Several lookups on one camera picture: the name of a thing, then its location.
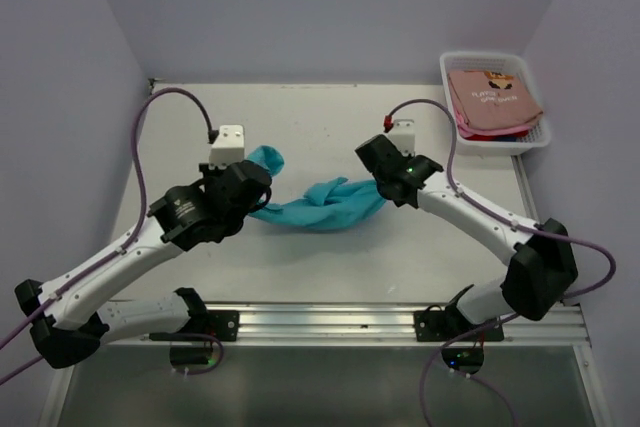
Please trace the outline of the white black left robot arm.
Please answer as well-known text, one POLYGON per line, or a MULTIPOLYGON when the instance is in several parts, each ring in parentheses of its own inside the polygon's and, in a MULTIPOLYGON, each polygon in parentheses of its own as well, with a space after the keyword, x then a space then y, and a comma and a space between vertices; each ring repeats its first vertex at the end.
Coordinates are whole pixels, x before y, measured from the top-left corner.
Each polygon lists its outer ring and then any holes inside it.
POLYGON ((146 334, 210 340, 210 314, 192 288, 155 301, 113 299, 151 269, 201 243, 237 234, 245 218, 270 199, 271 175, 250 160, 199 169, 201 179, 169 189, 141 224, 82 265, 54 280, 28 279, 16 287, 34 347, 52 368, 76 365, 104 345, 146 334))

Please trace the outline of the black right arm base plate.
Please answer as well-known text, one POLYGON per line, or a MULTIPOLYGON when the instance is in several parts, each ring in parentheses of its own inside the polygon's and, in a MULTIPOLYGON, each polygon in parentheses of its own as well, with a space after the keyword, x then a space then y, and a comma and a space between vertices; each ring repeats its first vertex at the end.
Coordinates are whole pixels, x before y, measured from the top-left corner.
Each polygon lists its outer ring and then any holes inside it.
MULTIPOLYGON (((424 310, 413 312, 413 327, 418 342, 445 342, 465 334, 479 326, 474 326, 457 314, 447 313, 439 306, 429 306, 424 310)), ((505 339, 501 326, 491 327, 463 340, 474 342, 481 340, 501 342, 505 339)))

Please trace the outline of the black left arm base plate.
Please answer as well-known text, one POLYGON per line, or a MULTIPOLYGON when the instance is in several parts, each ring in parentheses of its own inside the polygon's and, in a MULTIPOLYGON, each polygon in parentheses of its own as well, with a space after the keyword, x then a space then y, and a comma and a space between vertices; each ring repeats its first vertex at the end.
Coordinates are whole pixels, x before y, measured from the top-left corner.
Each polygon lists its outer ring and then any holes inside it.
POLYGON ((235 342, 240 326, 237 310, 206 310, 196 314, 174 333, 151 333, 151 341, 235 342))

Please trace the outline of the turquoise t shirt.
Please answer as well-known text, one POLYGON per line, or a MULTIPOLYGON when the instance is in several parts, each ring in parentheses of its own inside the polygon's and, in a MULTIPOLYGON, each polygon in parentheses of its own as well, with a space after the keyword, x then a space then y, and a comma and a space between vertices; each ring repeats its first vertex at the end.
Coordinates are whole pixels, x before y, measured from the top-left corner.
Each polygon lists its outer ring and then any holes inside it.
POLYGON ((386 200, 374 180, 352 182, 336 177, 309 187, 302 197, 280 204, 270 201, 251 217, 265 223, 312 232, 353 228, 377 214, 386 200))

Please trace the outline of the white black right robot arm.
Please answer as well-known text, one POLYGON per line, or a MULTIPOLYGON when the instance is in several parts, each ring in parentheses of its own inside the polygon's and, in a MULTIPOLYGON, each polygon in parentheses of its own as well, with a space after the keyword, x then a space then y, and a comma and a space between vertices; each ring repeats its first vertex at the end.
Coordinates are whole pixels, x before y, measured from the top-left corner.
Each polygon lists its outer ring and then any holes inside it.
POLYGON ((401 207, 433 214, 481 243, 505 266, 498 279, 460 291, 423 321, 439 340, 468 339, 505 315, 541 320, 577 279, 567 233, 554 219, 536 221, 501 209, 456 182, 449 169, 423 155, 403 154, 384 134, 355 151, 378 193, 401 207))

